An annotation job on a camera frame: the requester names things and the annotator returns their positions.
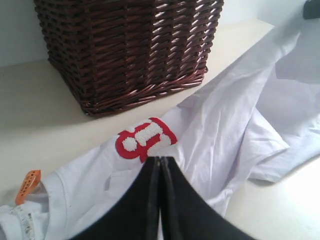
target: wicker basket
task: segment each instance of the wicker basket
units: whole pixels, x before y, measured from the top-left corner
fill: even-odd
[[[34,0],[82,110],[118,113],[201,84],[223,0]]]

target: orange clothing tag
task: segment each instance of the orange clothing tag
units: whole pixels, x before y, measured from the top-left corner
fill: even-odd
[[[26,197],[35,190],[41,180],[41,170],[32,170],[25,176],[20,190],[15,198],[15,204],[21,205]]]

